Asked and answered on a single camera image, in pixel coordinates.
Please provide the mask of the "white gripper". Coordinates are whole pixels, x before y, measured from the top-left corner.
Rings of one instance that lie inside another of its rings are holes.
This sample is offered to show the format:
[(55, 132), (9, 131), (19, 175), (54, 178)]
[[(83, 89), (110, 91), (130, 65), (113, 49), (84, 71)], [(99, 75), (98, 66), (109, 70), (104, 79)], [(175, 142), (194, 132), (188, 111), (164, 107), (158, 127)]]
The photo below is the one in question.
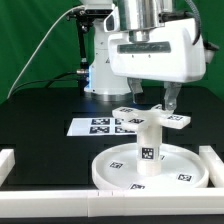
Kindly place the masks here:
[(182, 84), (200, 80), (206, 71), (202, 38), (193, 45), (195, 21), (185, 19), (167, 22), (150, 31), (146, 43), (131, 43), (125, 32), (108, 39), (109, 60), (113, 73), (130, 77), (128, 85), (135, 104), (145, 103), (141, 79), (168, 81), (164, 83), (163, 107), (174, 111)]

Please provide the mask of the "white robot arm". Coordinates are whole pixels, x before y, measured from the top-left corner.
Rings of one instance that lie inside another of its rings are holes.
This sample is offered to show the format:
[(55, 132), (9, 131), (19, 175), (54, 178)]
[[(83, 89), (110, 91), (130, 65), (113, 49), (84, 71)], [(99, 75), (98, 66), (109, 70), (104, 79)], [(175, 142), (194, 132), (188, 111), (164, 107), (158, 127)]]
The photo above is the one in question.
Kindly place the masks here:
[(93, 17), (94, 61), (85, 93), (103, 101), (131, 95), (145, 101), (141, 81), (162, 81), (163, 108), (174, 110), (184, 83), (202, 79), (219, 47), (201, 35), (201, 19), (191, 10), (178, 12), (173, 0), (80, 0)]

